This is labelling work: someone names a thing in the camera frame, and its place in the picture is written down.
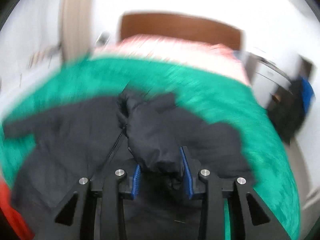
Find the green floral bedspread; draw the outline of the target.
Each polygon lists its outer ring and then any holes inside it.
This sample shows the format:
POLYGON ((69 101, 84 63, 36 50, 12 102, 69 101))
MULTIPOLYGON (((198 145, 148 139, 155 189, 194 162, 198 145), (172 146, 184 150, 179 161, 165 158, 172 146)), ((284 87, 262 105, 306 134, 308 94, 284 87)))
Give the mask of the green floral bedspread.
POLYGON ((240 132, 243 153, 257 179, 255 190, 289 236, 298 239, 299 196, 284 145, 252 90, 235 79, 160 61, 81 59, 20 97, 5 120, 25 118, 99 95, 117 95, 127 85, 150 95, 173 92, 177 105, 208 123, 225 121, 233 125, 240 132))

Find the brown wooden headboard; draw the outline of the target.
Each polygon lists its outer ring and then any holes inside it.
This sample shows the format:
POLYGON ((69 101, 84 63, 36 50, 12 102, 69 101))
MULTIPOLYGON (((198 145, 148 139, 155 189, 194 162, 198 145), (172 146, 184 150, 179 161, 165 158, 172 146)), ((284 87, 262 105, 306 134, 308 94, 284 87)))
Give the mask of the brown wooden headboard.
POLYGON ((142 12, 123 15, 119 39, 138 34, 181 38, 212 45, 221 43, 232 50, 242 48, 241 30, 222 22, 183 14, 142 12))

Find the beige curtain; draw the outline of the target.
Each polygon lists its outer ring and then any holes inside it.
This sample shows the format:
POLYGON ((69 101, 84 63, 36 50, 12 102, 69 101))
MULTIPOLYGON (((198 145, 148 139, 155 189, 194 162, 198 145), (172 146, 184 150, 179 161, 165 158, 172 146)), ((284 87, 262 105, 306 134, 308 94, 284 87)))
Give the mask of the beige curtain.
POLYGON ((63 61, 87 54, 91 44, 93 0, 62 0, 60 37, 63 61))

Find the black puffer jacket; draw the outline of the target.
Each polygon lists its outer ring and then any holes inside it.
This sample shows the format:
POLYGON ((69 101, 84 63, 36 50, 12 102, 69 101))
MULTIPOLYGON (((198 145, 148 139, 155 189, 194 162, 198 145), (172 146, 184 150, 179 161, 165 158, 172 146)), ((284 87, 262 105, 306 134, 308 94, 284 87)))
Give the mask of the black puffer jacket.
POLYGON ((172 93, 126 89, 5 121, 3 130, 6 139, 32 135, 36 142, 11 192, 34 233, 77 180, 98 179, 113 163, 135 159, 142 182, 140 196, 124 203, 128 239, 195 239, 200 205, 184 198, 182 146, 220 178, 254 181, 238 130, 176 106, 172 93))

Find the small white round device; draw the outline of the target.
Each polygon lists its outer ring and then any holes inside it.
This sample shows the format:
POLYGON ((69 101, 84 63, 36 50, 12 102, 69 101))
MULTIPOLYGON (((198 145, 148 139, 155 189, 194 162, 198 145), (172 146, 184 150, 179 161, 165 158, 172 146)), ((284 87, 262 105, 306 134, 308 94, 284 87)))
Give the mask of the small white round device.
POLYGON ((109 39, 110 39, 110 35, 108 33, 101 33, 95 41, 95 46, 96 47, 105 46, 106 44, 108 44, 109 39))

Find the white bedside cabinet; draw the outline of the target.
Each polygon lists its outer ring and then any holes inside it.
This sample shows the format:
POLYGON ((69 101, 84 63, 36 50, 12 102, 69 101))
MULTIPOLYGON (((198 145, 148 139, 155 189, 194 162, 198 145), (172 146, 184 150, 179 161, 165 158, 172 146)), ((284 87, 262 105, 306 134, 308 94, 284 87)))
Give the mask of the white bedside cabinet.
POLYGON ((291 52, 274 56, 248 53, 245 70, 252 86, 253 94, 263 108, 267 108, 271 96, 279 87, 288 89, 291 82, 299 76, 310 77, 313 62, 291 52))

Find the blue garment on coat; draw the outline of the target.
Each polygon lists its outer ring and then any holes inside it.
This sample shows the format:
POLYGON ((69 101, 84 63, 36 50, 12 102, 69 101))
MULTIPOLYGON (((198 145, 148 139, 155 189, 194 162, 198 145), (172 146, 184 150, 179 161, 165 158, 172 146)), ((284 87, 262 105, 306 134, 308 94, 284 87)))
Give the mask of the blue garment on coat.
POLYGON ((304 113, 305 115, 307 115, 312 99, 314 97, 314 91, 312 88, 312 85, 310 84, 310 82, 304 78, 304 77, 300 77, 301 80, 301 97, 302 97, 302 102, 303 102, 303 109, 304 109, 304 113))

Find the black coat on chair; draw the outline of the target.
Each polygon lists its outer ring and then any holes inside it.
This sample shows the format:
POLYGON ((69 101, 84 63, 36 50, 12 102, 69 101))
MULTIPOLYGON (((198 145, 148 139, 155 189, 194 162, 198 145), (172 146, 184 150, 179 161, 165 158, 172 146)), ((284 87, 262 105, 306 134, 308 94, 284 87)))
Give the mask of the black coat on chair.
POLYGON ((267 115, 280 139, 289 145, 305 119, 302 79, 292 81, 286 89, 279 86, 272 94, 267 115))

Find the pink striped bed sheet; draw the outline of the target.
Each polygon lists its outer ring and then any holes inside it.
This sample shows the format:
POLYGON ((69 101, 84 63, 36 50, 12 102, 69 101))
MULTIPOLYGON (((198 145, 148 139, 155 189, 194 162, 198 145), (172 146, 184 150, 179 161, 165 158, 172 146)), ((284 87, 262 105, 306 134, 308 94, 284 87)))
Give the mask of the pink striped bed sheet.
POLYGON ((117 55, 180 64, 235 79, 249 86, 249 78, 234 51, 209 44, 159 35, 138 34, 93 51, 94 57, 117 55))

